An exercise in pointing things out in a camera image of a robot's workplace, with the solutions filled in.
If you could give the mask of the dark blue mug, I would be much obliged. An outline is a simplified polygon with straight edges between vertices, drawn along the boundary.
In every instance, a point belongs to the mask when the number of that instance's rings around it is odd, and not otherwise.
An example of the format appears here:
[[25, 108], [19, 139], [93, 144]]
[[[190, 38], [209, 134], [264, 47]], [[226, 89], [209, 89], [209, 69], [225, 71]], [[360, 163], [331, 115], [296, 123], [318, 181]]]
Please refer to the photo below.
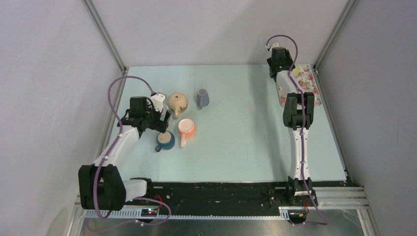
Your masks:
[[172, 132], [166, 131], [164, 133], [159, 133], [157, 135], [157, 146], [155, 147], [156, 152], [160, 152], [162, 150], [170, 150], [175, 145], [175, 137]]

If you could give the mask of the grey blue mug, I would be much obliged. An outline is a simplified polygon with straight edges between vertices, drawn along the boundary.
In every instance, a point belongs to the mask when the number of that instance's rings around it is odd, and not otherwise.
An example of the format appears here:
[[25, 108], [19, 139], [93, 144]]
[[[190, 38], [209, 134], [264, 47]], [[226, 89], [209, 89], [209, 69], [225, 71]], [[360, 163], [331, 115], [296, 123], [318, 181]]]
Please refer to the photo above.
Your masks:
[[206, 89], [198, 90], [196, 103], [200, 110], [209, 104], [209, 95]]

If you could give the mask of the yellow mug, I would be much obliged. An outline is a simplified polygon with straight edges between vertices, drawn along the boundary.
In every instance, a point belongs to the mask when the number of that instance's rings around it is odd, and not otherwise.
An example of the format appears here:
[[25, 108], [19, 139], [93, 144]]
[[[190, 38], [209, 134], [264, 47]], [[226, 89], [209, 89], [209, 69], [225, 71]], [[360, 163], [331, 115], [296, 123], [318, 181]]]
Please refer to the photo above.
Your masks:
[[296, 65], [294, 67], [294, 69], [292, 70], [292, 76], [293, 77], [298, 77], [299, 74], [300, 74], [300, 66], [299, 65]]

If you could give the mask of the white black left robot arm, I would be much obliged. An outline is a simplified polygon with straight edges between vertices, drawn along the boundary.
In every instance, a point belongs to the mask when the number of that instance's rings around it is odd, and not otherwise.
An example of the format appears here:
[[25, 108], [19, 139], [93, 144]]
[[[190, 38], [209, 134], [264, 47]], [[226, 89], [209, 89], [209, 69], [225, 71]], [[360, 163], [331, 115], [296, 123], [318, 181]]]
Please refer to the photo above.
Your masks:
[[148, 187], [150, 179], [122, 178], [118, 166], [146, 130], [166, 132], [172, 113], [165, 100], [163, 93], [130, 98], [129, 108], [117, 123], [118, 132], [113, 141], [93, 164], [83, 165], [78, 171], [82, 208], [119, 211], [135, 198], [144, 205], [153, 203], [155, 191]]

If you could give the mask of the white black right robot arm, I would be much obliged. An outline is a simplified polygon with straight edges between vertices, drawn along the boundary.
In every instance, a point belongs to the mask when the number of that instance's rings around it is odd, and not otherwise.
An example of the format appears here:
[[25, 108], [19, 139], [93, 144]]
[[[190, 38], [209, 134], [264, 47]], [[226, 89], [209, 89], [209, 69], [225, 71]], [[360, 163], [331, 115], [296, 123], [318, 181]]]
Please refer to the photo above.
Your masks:
[[267, 50], [269, 76], [277, 86], [286, 83], [289, 89], [283, 110], [283, 124], [288, 128], [291, 145], [291, 167], [285, 197], [294, 206], [316, 206], [317, 197], [307, 164], [308, 132], [314, 120], [315, 95], [304, 92], [296, 83], [296, 67], [289, 50], [280, 46], [267, 46]]

